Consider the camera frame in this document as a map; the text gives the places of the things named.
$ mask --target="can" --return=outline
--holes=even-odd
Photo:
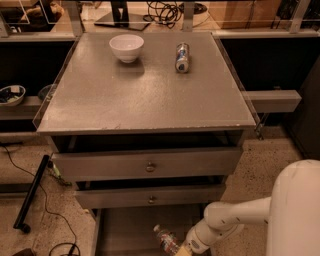
[[[180,43],[176,52],[176,70],[179,73],[187,73],[189,71],[189,51],[190,47],[186,43]]]

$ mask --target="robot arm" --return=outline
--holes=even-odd
[[[244,224],[267,223],[267,256],[318,255],[319,195],[320,161],[295,162],[280,173],[269,198],[209,204],[185,242],[201,254],[215,242],[239,233]]]
[[[192,251],[203,253],[217,241],[238,234],[244,224],[266,224],[271,198],[229,204],[214,202],[204,211],[204,218],[188,232],[186,242]]]

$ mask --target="black cable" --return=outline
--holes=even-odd
[[[30,175],[33,176],[33,177],[35,176],[33,173],[31,173],[31,172],[29,172],[29,171],[21,168],[20,166],[16,165],[16,164],[13,162],[12,157],[11,157],[11,154],[10,154],[10,151],[8,150],[8,148],[6,147],[5,144],[0,143],[0,146],[3,147],[3,148],[6,150],[7,155],[8,155],[8,157],[9,157],[9,160],[10,160],[10,162],[12,163],[12,165],[13,165],[14,167],[16,167],[17,169],[19,169],[19,170],[21,170],[21,171],[23,171],[23,172],[25,172],[25,173],[30,174]],[[49,256],[51,256],[51,253],[52,253],[52,251],[53,251],[54,249],[56,249],[56,248],[58,248],[58,247],[60,247],[60,246],[63,246],[63,245],[71,245],[71,248],[70,248],[68,254],[62,254],[62,255],[67,255],[67,256],[80,256],[80,255],[81,255],[80,249],[79,249],[79,247],[78,247],[77,244],[76,244],[76,242],[77,242],[77,236],[76,236],[75,232],[73,231],[73,229],[71,228],[71,225],[70,225],[69,221],[68,221],[63,215],[61,215],[60,213],[55,213],[55,212],[51,212],[51,211],[48,210],[48,208],[47,208],[47,204],[48,204],[48,194],[47,194],[47,192],[44,190],[44,188],[42,187],[41,184],[39,184],[39,186],[40,186],[40,188],[42,189],[42,191],[43,191],[43,193],[44,193],[44,195],[45,195],[45,203],[44,203],[45,211],[46,211],[48,214],[56,215],[56,216],[59,216],[59,217],[61,217],[62,219],[64,219],[65,222],[67,223],[67,225],[68,225],[71,233],[74,235],[74,243],[60,243],[60,244],[55,245],[55,246],[50,250]],[[78,250],[78,254],[73,254],[73,251],[74,251],[75,248]]]
[[[156,22],[159,25],[165,25],[168,28],[173,28],[182,16],[181,9],[175,1],[165,3],[161,1],[147,2],[148,14],[144,15],[145,21]]]

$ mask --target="knob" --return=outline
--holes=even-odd
[[[156,170],[156,165],[153,164],[152,162],[149,162],[146,167],[146,171],[147,172],[154,172],[155,170]]]
[[[156,200],[156,198],[155,198],[154,196],[150,196],[148,203],[149,203],[149,204],[154,204],[154,203],[155,203],[155,200]]]

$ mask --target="terrazzo floor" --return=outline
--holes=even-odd
[[[280,171],[288,164],[301,159],[300,153],[279,127],[265,127],[264,140],[255,134],[248,134],[243,155],[233,175],[227,179],[227,189],[222,197],[226,202],[242,202],[271,195],[273,183]],[[15,165],[35,174],[44,154],[51,154],[45,140],[39,136],[11,137],[0,134],[0,142],[23,141],[21,145],[11,145],[10,152]],[[0,183],[32,182],[33,177],[15,167],[6,150],[0,147]],[[62,186],[45,170],[41,185],[47,194],[47,210],[61,214],[69,222],[77,239],[81,255],[91,256],[95,220],[92,215],[80,207],[73,196],[73,188]],[[49,255],[50,250],[63,242],[74,242],[65,219],[45,211],[46,197],[38,188],[25,223],[31,227],[29,234],[14,229],[13,224],[20,211],[24,195],[0,197],[0,255],[12,256],[15,253],[32,248],[37,256]],[[216,244],[218,256],[257,256],[265,255],[267,225],[245,226],[238,235]],[[55,255],[67,255],[70,245],[57,248]]]

